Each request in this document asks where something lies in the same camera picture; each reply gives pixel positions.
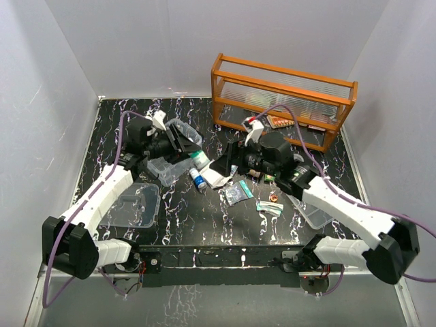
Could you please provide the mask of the brown bottle orange cap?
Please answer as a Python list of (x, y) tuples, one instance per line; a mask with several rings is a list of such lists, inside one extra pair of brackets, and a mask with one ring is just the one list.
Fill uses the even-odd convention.
[(263, 176), (262, 172), (258, 172), (258, 171), (253, 170), (253, 169), (250, 169), (247, 174), (254, 177), (254, 178), (261, 178)]

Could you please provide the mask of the clear plastic medicine box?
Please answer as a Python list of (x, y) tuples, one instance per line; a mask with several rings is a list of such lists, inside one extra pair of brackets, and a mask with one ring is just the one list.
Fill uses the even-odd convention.
[[(170, 119), (166, 122), (167, 129), (175, 127), (179, 134), (184, 135), (191, 142), (202, 146), (202, 135), (188, 123), (180, 119)], [(171, 186), (172, 183), (184, 174), (193, 165), (193, 160), (186, 153), (174, 152), (156, 159), (147, 161), (147, 169), (154, 175), (164, 187)]]

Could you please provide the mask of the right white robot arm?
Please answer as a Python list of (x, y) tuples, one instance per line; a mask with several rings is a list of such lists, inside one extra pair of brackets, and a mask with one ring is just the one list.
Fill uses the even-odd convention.
[(416, 225), (408, 220), (366, 208), (313, 166), (298, 160), (288, 141), (278, 133), (229, 142), (211, 169), (229, 176), (250, 170), (271, 175), (283, 193), (310, 204), (358, 235), (357, 240), (315, 235), (290, 264), (319, 270), (327, 264), (367, 268), (379, 280), (394, 285), (420, 252)]

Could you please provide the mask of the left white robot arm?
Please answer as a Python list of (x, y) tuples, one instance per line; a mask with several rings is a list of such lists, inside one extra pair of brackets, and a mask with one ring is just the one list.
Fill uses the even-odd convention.
[(95, 241), (93, 235), (121, 194), (146, 169), (150, 159), (176, 164), (201, 149), (200, 143), (182, 132), (176, 123), (156, 119), (132, 119), (122, 136), (121, 147), (112, 164), (79, 201), (60, 217), (48, 217), (42, 224), (42, 261), (79, 279), (86, 279), (97, 268), (118, 264), (135, 271), (141, 256), (134, 244), (118, 238)]

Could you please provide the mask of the white medicine bottle green label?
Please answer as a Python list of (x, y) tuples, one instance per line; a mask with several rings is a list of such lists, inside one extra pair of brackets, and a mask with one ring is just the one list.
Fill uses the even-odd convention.
[(194, 166), (198, 170), (203, 169), (211, 162), (203, 150), (191, 153), (190, 158), (192, 159)]

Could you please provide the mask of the white gauze pad packet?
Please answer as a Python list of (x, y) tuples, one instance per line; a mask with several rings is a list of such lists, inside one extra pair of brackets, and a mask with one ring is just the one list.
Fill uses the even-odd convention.
[(230, 176), (222, 176), (215, 170), (211, 168), (213, 161), (208, 163), (204, 168), (200, 170), (200, 175), (206, 181), (206, 183), (211, 187), (211, 189), (218, 189), (223, 187), (231, 178)]

